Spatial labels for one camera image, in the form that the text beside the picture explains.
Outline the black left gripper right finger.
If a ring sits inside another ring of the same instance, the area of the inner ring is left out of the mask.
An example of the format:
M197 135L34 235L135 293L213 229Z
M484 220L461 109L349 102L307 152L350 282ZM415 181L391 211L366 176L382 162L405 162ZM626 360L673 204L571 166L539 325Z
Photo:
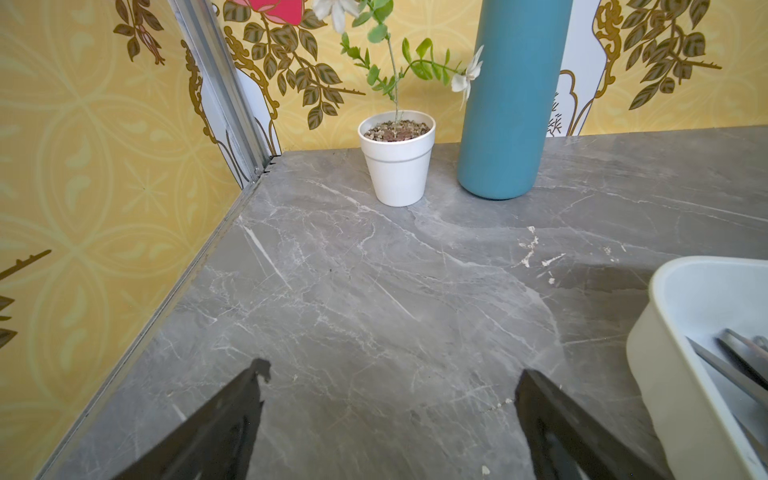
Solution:
M663 479L543 373L525 369L514 405L538 479Z

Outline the white plastic storage box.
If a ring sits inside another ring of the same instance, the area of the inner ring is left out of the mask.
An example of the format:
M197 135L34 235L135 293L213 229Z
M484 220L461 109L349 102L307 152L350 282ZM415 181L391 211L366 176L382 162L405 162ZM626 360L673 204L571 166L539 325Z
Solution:
M676 479L764 479L750 441L767 443L767 407L699 356L723 362L726 330L767 334L767 263L691 256L652 276L649 302L627 339L627 359Z

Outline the dark teal scissors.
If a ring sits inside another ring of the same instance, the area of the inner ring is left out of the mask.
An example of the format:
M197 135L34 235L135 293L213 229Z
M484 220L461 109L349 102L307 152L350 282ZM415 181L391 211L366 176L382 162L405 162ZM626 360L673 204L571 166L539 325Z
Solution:
M724 329L717 337L720 347L755 382L767 387L767 352L754 341Z
M767 390L752 380L749 376L741 373L735 367L725 360L711 353L693 339L688 339L689 344L695 353L707 364L727 378L731 383L741 389L744 393L754 399L762 407L768 407Z

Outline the dark teal scissors back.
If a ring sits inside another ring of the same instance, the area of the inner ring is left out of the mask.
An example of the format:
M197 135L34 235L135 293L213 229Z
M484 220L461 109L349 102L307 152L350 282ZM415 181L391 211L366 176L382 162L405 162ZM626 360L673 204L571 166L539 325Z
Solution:
M741 389L744 393L754 399L762 407L768 407L767 390L752 380L749 376L741 373L735 367L725 360L711 353L693 339L688 339L689 344L695 353L707 364L727 378L731 383Z

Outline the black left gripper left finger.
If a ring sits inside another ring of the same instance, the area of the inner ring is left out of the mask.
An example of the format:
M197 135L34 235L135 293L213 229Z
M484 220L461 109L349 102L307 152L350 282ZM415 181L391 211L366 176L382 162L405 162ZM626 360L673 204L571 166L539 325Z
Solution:
M257 358L118 479L244 479L271 363Z

